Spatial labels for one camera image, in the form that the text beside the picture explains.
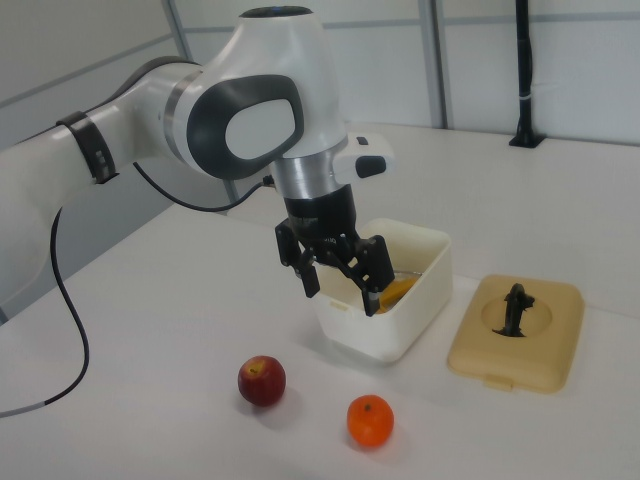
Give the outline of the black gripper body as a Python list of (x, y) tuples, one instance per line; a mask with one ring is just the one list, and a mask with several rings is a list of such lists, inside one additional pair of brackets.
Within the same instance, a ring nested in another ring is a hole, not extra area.
[(354, 242), (356, 209), (350, 185), (312, 199), (285, 198), (287, 218), (282, 222), (303, 245), (338, 244), (342, 239)]

